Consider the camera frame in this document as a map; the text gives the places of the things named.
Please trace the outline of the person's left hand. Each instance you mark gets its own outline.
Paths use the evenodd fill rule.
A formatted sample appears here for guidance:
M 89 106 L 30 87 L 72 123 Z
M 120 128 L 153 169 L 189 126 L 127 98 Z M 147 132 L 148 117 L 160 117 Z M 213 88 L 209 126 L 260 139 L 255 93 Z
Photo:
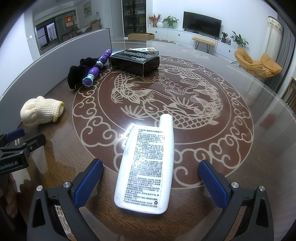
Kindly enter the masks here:
M 9 173 L 5 176 L 3 176 L 5 180 L 7 180 L 7 191 L 3 191 L 1 189 L 1 197 L 4 197 L 6 199 L 7 205 L 6 205 L 6 213 L 11 218 L 15 218 L 18 214 L 18 205 L 16 200 L 16 182 L 13 178 L 12 173 Z

